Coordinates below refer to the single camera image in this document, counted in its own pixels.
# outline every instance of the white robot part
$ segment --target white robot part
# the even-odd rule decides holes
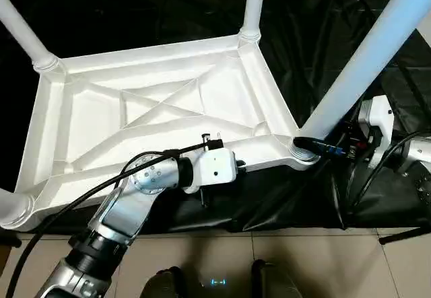
[[[391,145],[394,116],[386,96],[376,96],[365,100],[360,108],[358,122],[365,136],[368,137],[370,127],[376,126],[382,133],[382,139],[372,155],[368,167],[374,169],[382,160],[383,154]]]

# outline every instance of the robotic arm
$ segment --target robotic arm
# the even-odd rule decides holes
[[[36,297],[103,297],[152,204],[164,190],[180,187],[193,193],[203,185],[234,181],[238,173],[234,153],[223,148],[222,140],[210,140],[209,134],[204,134],[203,140],[202,149],[168,158],[123,179],[100,205],[87,229],[70,239],[72,250],[57,264]],[[125,169],[161,155],[144,153]]]

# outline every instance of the black cable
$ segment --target black cable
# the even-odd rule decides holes
[[[421,135],[421,134],[430,134],[431,130],[427,129],[425,131],[415,131],[413,133],[408,134],[405,136],[401,141],[397,142],[394,146],[390,148],[388,152],[385,153],[382,160],[377,164],[376,168],[371,172],[370,176],[366,180],[364,186],[362,187],[359,194],[356,196],[356,199],[352,205],[352,211],[354,211],[354,208],[360,203],[361,199],[364,197],[365,193],[367,192],[368,188],[370,187],[371,183],[376,179],[378,173],[382,169],[383,165],[388,161],[388,159],[391,157],[391,155],[402,145],[404,145],[406,142],[410,141],[415,136]]]
[[[355,179],[356,170],[358,169],[358,166],[361,164],[362,161],[364,161],[366,158],[368,158],[375,150],[376,150],[376,139],[374,138],[370,146],[362,153],[361,156],[356,160],[355,165],[352,169],[352,173],[350,174],[349,181],[347,183],[347,187],[345,189],[345,200],[348,204],[349,197],[350,197],[350,189],[352,188],[353,180]]]
[[[181,150],[170,150],[170,151],[166,151],[163,152],[163,154],[161,156],[159,156],[158,158],[155,158],[149,162],[146,162],[142,165],[139,165],[138,167],[132,168],[130,170],[127,171],[123,171],[122,173],[120,173],[119,175],[106,180],[105,182],[101,183],[100,185],[97,185],[96,187],[92,188],[90,191],[87,191],[84,195],[82,195],[81,197],[79,197],[78,199],[72,201],[70,204],[68,204],[66,207],[64,207],[63,209],[61,209],[58,213],[48,217],[48,219],[46,220],[46,222],[44,221],[44,224],[41,225],[37,232],[34,234],[33,238],[30,240],[30,242],[28,243],[28,245],[26,246],[26,248],[24,249],[24,251],[22,252],[22,255],[20,256],[20,259],[18,260],[18,263],[16,264],[15,270],[13,271],[11,280],[9,282],[9,286],[7,288],[7,293],[6,293],[6,298],[13,298],[13,294],[15,292],[15,288],[16,285],[18,284],[18,279],[20,278],[20,274],[22,272],[22,269],[24,267],[24,264],[26,263],[26,260],[28,258],[28,256],[30,255],[30,253],[32,252],[32,250],[34,249],[34,246],[39,242],[39,240],[42,238],[42,236],[44,235],[45,231],[62,215],[64,215],[66,212],[74,209],[76,206],[82,204],[83,202],[85,202],[88,198],[90,198],[91,196],[93,196],[94,194],[98,193],[99,191],[103,190],[106,187],[109,187],[110,185],[121,181],[124,178],[127,178],[133,174],[135,174],[136,172],[139,172],[140,170],[143,170],[145,168],[148,168],[156,163],[162,162],[163,160],[166,160],[170,157],[173,156],[178,156],[179,154],[182,153],[186,153],[186,152],[190,152],[190,151],[194,151],[197,150],[199,148],[202,148],[206,146],[206,143],[201,143],[201,144],[197,144],[194,146],[189,146],[188,148],[183,148]]]

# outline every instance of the black cloth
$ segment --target black cloth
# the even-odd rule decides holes
[[[388,0],[265,0],[260,48],[299,126],[369,31]],[[236,34],[245,0],[13,0],[21,14],[59,57]],[[0,27],[3,146],[7,158],[0,187],[13,189],[38,75],[16,42]],[[395,129],[429,127],[431,49],[415,31],[368,89],[368,98],[386,94]],[[413,181],[383,169],[353,216],[345,213],[345,189],[352,166],[320,162],[308,171],[265,169],[233,184],[200,194],[166,191],[154,204],[143,233],[206,228],[229,231],[282,227],[408,227],[427,223]],[[369,171],[361,165],[351,196]],[[52,233],[81,230],[93,215],[82,208],[61,218]]]

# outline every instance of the white pipe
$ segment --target white pipe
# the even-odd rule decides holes
[[[325,138],[430,10],[431,0],[390,0],[300,135]]]
[[[9,0],[0,0],[0,21],[27,52],[36,71],[44,71],[57,64],[57,58],[48,52]]]
[[[33,209],[33,198],[22,193],[10,193],[0,188],[0,227],[9,228],[11,224],[27,217]]]
[[[259,22],[261,20],[263,0],[247,0],[245,5],[244,24],[240,37],[247,42],[258,42],[261,38]]]

